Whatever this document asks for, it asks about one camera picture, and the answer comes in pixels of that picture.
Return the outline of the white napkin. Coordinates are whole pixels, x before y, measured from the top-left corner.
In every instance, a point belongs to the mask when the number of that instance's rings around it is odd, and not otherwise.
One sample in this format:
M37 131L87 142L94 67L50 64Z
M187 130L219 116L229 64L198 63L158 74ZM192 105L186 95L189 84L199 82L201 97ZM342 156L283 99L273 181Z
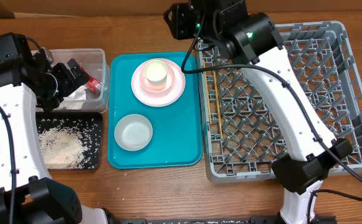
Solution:
M73 101L73 100L85 100L87 97L87 87L85 85L79 87L69 96L65 97L65 101Z

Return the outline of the small grey-white bowl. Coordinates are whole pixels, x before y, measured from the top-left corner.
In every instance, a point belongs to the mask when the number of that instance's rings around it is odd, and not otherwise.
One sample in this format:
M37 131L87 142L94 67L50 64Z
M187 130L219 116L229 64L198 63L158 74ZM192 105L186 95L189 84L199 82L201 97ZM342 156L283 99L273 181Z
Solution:
M153 137L150 121L140 114L124 116L115 126L116 143L126 151L139 151L145 148Z

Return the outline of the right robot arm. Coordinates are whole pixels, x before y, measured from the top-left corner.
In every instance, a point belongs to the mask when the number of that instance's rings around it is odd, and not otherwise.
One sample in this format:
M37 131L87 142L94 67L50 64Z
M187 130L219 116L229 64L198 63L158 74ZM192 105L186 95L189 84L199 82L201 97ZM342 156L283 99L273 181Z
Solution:
M283 39L263 12L249 14L244 1L174 3L163 14L175 39L201 39L229 60L257 89L287 145L272 164L285 193L279 223L311 223L313 205L330 169L352 153L323 123L300 86Z

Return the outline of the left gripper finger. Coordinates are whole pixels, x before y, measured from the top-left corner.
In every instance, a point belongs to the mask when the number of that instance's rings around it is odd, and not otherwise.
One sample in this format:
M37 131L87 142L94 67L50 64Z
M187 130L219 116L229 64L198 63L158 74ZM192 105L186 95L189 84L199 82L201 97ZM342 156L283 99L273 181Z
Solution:
M81 86L86 84L90 80L89 74L87 74L82 68L74 67L75 84Z
M70 59L67 62L67 65L69 66L72 73L81 73L80 65L74 58Z

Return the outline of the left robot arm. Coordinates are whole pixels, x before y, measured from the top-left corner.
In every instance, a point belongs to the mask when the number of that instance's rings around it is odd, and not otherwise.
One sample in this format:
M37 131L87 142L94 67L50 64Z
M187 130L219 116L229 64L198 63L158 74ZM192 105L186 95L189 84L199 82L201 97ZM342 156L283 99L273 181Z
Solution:
M58 63L58 50L0 55L0 223L114 223L105 208L82 205L52 180L37 136L36 109L59 107L87 81Z

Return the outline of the wooden chopstick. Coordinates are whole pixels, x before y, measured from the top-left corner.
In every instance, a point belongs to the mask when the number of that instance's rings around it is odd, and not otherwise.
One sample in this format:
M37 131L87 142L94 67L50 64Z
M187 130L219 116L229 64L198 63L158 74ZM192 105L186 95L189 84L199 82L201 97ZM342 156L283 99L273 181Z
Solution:
M206 96L207 96L207 108L208 108L208 116L209 116L209 124L212 124L212 118L211 118L211 107L210 107L210 95L209 95L209 87L208 87L208 79L207 74L204 72L204 79L206 84Z
M215 91L215 97L216 97L216 107L217 107L217 117L218 117L218 126L219 126L219 134L222 140L222 121L221 121L221 108L220 108L220 102L219 102L219 92L218 92L218 85L217 85L217 76L216 71L212 72L213 78L214 78L214 91Z

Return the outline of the red snack wrapper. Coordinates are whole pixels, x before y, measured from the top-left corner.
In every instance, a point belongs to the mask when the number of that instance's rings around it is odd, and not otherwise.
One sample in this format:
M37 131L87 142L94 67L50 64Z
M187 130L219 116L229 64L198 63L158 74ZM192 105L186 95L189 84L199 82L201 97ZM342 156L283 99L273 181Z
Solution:
M90 78L89 81L85 84L85 86L92 92L99 94L102 90L102 83L93 76L91 76L83 67L81 67L81 70L85 72Z

